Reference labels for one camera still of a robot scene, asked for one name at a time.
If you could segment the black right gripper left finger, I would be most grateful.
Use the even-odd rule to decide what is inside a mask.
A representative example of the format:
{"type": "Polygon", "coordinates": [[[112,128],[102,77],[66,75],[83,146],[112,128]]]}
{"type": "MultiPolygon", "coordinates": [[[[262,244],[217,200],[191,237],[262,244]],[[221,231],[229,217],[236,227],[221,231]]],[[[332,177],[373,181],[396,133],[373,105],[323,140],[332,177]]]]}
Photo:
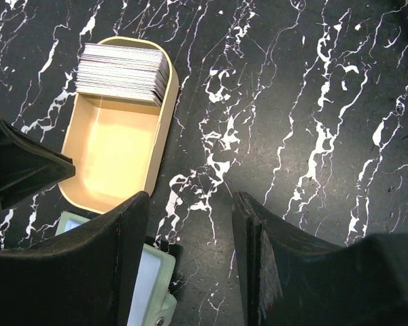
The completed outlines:
{"type": "Polygon", "coordinates": [[[27,249],[0,251],[0,325],[126,325],[149,195],[27,249]]]}

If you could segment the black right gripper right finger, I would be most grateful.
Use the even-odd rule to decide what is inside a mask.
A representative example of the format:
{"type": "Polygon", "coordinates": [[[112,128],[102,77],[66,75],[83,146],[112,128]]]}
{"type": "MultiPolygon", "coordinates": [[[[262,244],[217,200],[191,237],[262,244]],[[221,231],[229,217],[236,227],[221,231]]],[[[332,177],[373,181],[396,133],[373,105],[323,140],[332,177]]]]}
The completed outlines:
{"type": "Polygon", "coordinates": [[[340,247],[246,192],[232,225],[246,325],[408,325],[408,234],[340,247]]]}

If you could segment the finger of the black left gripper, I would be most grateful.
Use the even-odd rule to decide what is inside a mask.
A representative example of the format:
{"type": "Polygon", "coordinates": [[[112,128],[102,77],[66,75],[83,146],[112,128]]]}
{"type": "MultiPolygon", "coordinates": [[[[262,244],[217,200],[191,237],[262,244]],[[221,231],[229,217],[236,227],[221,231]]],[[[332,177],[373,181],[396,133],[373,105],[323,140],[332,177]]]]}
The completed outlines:
{"type": "Polygon", "coordinates": [[[32,140],[0,117],[0,211],[74,175],[71,158],[32,140]]]}

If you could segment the green card holder wallet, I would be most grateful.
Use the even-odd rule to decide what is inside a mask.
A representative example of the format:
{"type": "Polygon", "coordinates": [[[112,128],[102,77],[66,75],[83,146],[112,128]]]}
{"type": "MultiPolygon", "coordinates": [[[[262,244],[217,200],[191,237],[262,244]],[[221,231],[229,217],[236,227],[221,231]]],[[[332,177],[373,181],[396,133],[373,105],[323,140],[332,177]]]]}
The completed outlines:
{"type": "Polygon", "coordinates": [[[128,325],[169,325],[177,304],[169,292],[174,256],[144,244],[128,325]]]}

